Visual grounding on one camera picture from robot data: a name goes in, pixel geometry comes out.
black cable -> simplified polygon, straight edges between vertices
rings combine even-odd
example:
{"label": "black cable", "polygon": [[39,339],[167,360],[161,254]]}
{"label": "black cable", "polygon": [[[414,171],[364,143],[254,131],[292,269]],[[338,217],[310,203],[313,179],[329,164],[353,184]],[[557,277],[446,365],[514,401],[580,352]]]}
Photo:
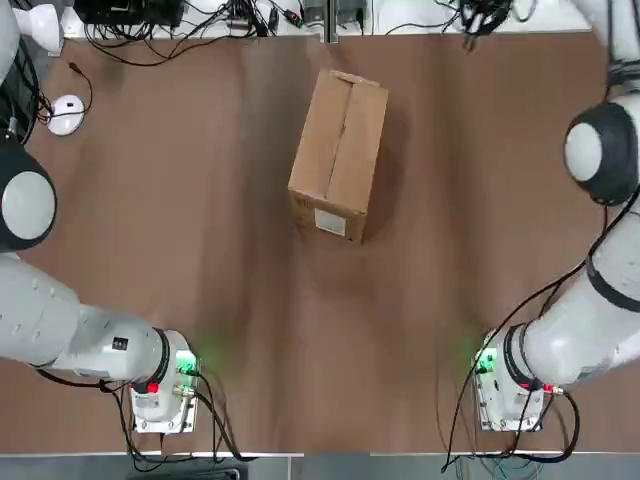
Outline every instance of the black cable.
{"label": "black cable", "polygon": [[227,433],[225,422],[220,418],[220,415],[218,415],[218,412],[215,409],[214,402],[213,402],[213,391],[211,389],[211,385],[209,381],[206,379],[204,375],[200,373],[198,373],[198,377],[202,379],[202,381],[204,382],[207,388],[207,393],[209,393],[211,400],[206,398],[200,392],[195,392],[195,397],[198,400],[200,400],[205,405],[205,407],[207,407],[207,409],[211,412],[212,421],[215,422],[215,424],[218,426],[218,429],[220,430],[220,436],[222,437],[231,455],[233,455],[233,458],[235,458],[239,462],[250,462],[252,460],[255,460],[255,458],[253,457],[244,457],[238,450],[235,442],[231,440],[231,438],[229,437],[229,434]]}
{"label": "black cable", "polygon": [[[38,85],[38,74],[36,72],[36,67],[33,64],[33,60],[31,59],[31,55],[29,55],[29,51],[27,50],[27,45],[24,43],[24,40],[22,38],[20,38],[20,51],[22,52],[22,55],[24,55],[25,57],[25,62],[27,64],[27,67],[29,67],[29,73],[31,75],[31,78],[33,80],[33,82],[28,83],[29,86],[31,86],[33,88],[32,93],[35,92],[40,92],[40,86]],[[26,145],[26,143],[29,141],[29,138],[31,138],[31,134],[33,133],[33,129],[36,126],[36,121],[38,118],[38,104],[37,102],[34,103],[33,106],[33,110],[31,112],[31,118],[29,120],[29,125],[27,126],[27,129],[25,131],[24,136],[22,137],[22,144]]]}
{"label": "black cable", "polygon": [[[235,4],[234,5],[242,5],[243,8],[246,8],[247,5],[250,5],[250,3],[246,2],[245,0],[237,0],[240,1],[241,4]],[[199,47],[204,47],[206,45],[211,45],[212,43],[217,42],[218,40],[222,40],[224,38],[232,38],[232,39],[241,39],[241,38],[249,38],[253,35],[256,34],[256,30],[254,28],[250,28],[250,30],[245,34],[245,35],[225,35],[222,37],[217,37],[217,38],[213,38],[209,41],[203,42],[203,43],[198,43],[198,44],[194,44],[194,45],[190,45],[182,50],[179,50],[179,48],[182,46],[182,44],[190,39],[191,37],[193,37],[193,35],[195,35],[201,28],[206,28],[208,27],[212,22],[214,22],[220,15],[226,13],[229,11],[229,3],[223,4],[214,15],[212,15],[211,17],[209,17],[208,19],[204,20],[203,22],[201,22],[200,24],[198,24],[197,27],[194,27],[194,29],[189,32],[187,35],[185,35],[184,38],[182,38],[181,40],[179,40],[177,42],[177,44],[174,46],[174,48],[167,54],[164,55],[162,60],[157,61],[157,62],[150,62],[150,63],[140,63],[140,62],[134,62],[131,60],[126,60],[122,57],[119,57],[118,55],[109,52],[107,50],[105,50],[103,48],[103,46],[101,44],[99,44],[94,38],[91,37],[91,35],[89,34],[87,25],[85,25],[85,35],[87,37],[87,40],[89,41],[89,43],[96,49],[100,50],[102,53],[104,53],[105,55],[107,55],[108,57],[111,57],[114,60],[117,60],[121,63],[124,63],[125,65],[131,65],[131,66],[137,66],[137,67],[156,67],[159,65],[163,65],[164,63],[167,63],[170,60],[174,60],[175,58],[178,58],[179,56],[183,55],[184,53],[188,52],[189,50],[192,50],[194,48],[199,48]]]}
{"label": "black cable", "polygon": [[65,113],[55,113],[53,115],[48,115],[45,117],[46,120],[44,123],[48,123],[52,118],[65,117],[67,115],[85,114],[89,110],[91,110],[91,106],[93,105],[93,85],[91,84],[91,80],[89,80],[89,77],[87,77],[82,72],[82,70],[80,70],[80,67],[78,67],[78,65],[76,65],[74,62],[69,63],[69,68],[87,81],[87,85],[89,86],[89,103],[80,112],[65,112]]}
{"label": "black cable", "polygon": [[96,382],[96,383],[72,382],[70,380],[65,380],[64,378],[57,377],[57,376],[53,375],[52,373],[49,373],[46,370],[42,370],[40,368],[36,368],[35,371],[41,377],[46,378],[47,380],[49,380],[51,382],[54,382],[54,383],[57,383],[59,385],[64,385],[65,387],[103,389],[103,388],[108,388],[108,387],[106,387],[107,383],[111,383],[111,382],[105,382],[103,380],[101,380],[99,382]]}
{"label": "black cable", "polygon": [[189,456],[186,458],[177,458],[177,459],[168,459],[166,457],[164,459],[155,459],[140,453],[140,450],[138,450],[138,447],[136,447],[135,443],[133,443],[133,440],[129,434],[129,429],[127,428],[127,422],[124,418],[124,407],[122,405],[122,401],[120,400],[120,398],[115,392],[109,392],[109,393],[111,393],[111,395],[115,399],[116,404],[118,406],[120,426],[122,427],[122,433],[124,434],[125,443],[127,445],[127,452],[129,453],[129,455],[131,455],[133,458],[135,458],[138,461],[144,461],[147,463],[162,464],[162,465],[169,464],[169,463],[185,463],[185,462],[191,462],[193,460],[197,460],[197,458],[193,456]]}
{"label": "black cable", "polygon": [[191,8],[193,8],[196,12],[199,12],[203,15],[213,15],[216,12],[205,12],[204,10],[199,9],[198,7],[196,7],[193,3],[188,2],[187,0],[183,0],[184,3],[186,3],[187,5],[189,5]]}
{"label": "black cable", "polygon": [[396,30],[399,30],[399,29],[405,28],[405,27],[439,28],[439,27],[444,27],[446,25],[450,25],[450,23],[451,23],[451,19],[447,20],[446,22],[434,23],[432,25],[422,25],[422,24],[419,24],[419,23],[407,22],[407,23],[403,23],[402,25],[398,25],[397,27],[393,27],[391,30],[389,30],[387,33],[385,33],[385,35],[391,35]]}
{"label": "black cable", "polygon": [[465,392],[465,390],[467,388],[467,385],[469,384],[469,380],[471,379],[471,375],[473,375],[473,372],[475,371],[475,368],[478,365],[478,361],[480,360],[480,357],[482,356],[482,353],[484,352],[484,350],[491,343],[491,341],[498,335],[498,333],[500,333],[500,331],[505,327],[505,325],[509,322],[509,320],[511,320],[530,301],[532,301],[535,298],[539,297],[540,295],[542,295],[546,291],[551,290],[552,288],[554,288],[558,282],[564,282],[567,278],[572,277],[574,274],[579,272],[582,269],[582,267],[584,267],[585,263],[586,263],[586,260],[583,260],[576,267],[574,267],[573,270],[571,270],[570,272],[565,273],[564,275],[562,275],[557,280],[545,285],[544,287],[540,288],[539,290],[536,290],[531,295],[529,295],[526,299],[524,299],[522,302],[520,302],[520,304],[518,304],[518,306],[515,309],[513,309],[511,311],[511,313],[509,313],[509,315],[507,315],[507,317],[500,323],[500,325],[498,325],[498,327],[493,331],[493,333],[484,341],[484,344],[483,344],[482,348],[480,349],[478,355],[476,355],[476,358],[473,361],[473,364],[471,365],[471,368],[469,369],[469,372],[467,373],[467,376],[464,379],[464,383],[462,384],[462,389],[460,391],[460,395],[458,396],[458,401],[456,402],[456,408],[455,408],[455,411],[454,411],[454,414],[453,414],[453,421],[451,423],[451,431],[449,433],[449,445],[448,445],[448,448],[447,448],[447,458],[446,458],[445,464],[440,469],[441,473],[445,473],[447,471],[447,468],[449,468],[449,466],[453,463],[453,461],[451,461],[451,449],[453,447],[453,434],[455,433],[456,421],[458,419],[458,415],[460,414],[460,406],[462,404],[462,397],[463,397],[463,394],[464,394],[464,392]]}
{"label": "black cable", "polygon": [[571,408],[573,409],[574,421],[573,435],[571,435],[571,441],[565,448],[564,452],[562,452],[562,454],[558,455],[557,457],[541,457],[537,455],[528,455],[525,453],[517,453],[514,455],[515,457],[522,458],[524,460],[531,460],[532,462],[537,463],[560,463],[571,456],[578,443],[578,438],[580,437],[580,409],[578,408],[578,404],[569,392],[564,392],[563,396],[567,400],[569,400],[569,403],[571,404]]}

electrical connector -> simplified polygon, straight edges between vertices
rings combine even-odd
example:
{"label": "electrical connector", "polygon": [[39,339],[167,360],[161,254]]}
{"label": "electrical connector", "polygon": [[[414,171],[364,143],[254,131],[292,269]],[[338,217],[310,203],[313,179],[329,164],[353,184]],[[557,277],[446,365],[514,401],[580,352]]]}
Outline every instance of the electrical connector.
{"label": "electrical connector", "polygon": [[184,385],[179,385],[173,387],[173,394],[179,397],[193,398],[196,394],[196,390],[193,387],[185,387]]}
{"label": "electrical connector", "polygon": [[301,28],[302,25],[304,24],[302,17],[300,17],[300,15],[298,15],[296,12],[291,10],[284,11],[284,18],[287,19],[287,22],[289,22],[291,25],[297,28]]}

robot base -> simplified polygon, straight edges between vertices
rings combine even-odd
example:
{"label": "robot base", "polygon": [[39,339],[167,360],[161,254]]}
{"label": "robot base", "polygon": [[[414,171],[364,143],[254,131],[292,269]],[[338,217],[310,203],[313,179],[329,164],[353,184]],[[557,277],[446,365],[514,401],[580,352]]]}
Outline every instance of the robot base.
{"label": "robot base", "polygon": [[170,359],[167,373],[157,385],[157,392],[137,393],[130,389],[131,405],[138,433],[189,433],[196,420],[197,360],[186,339],[176,331],[164,332],[169,340]]}
{"label": "robot base", "polygon": [[[488,348],[478,352],[480,356],[474,373],[474,395],[477,414],[483,431],[517,431],[522,409],[527,403],[529,390],[516,384],[506,370],[502,352],[502,338],[491,342]],[[544,401],[543,390],[531,393],[521,431],[538,431]]]}

cardboard box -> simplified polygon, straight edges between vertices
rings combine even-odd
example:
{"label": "cardboard box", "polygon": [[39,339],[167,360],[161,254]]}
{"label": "cardboard box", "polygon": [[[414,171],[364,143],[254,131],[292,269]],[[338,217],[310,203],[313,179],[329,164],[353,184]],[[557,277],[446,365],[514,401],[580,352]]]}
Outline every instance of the cardboard box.
{"label": "cardboard box", "polygon": [[362,241],[388,95],[364,78],[320,72],[289,178],[298,225]]}

green led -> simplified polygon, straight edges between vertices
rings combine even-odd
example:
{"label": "green led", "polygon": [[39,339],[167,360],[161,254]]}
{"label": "green led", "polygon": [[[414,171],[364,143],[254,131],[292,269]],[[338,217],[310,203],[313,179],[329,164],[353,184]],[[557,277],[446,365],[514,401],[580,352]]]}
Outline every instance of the green led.
{"label": "green led", "polygon": [[187,350],[177,352],[176,371],[182,374],[180,386],[182,388],[192,387],[194,385],[194,375],[198,372],[196,356]]}
{"label": "green led", "polygon": [[493,372],[493,366],[498,356],[498,351],[495,348],[487,348],[482,352],[478,358],[478,364],[476,365],[476,373]]}

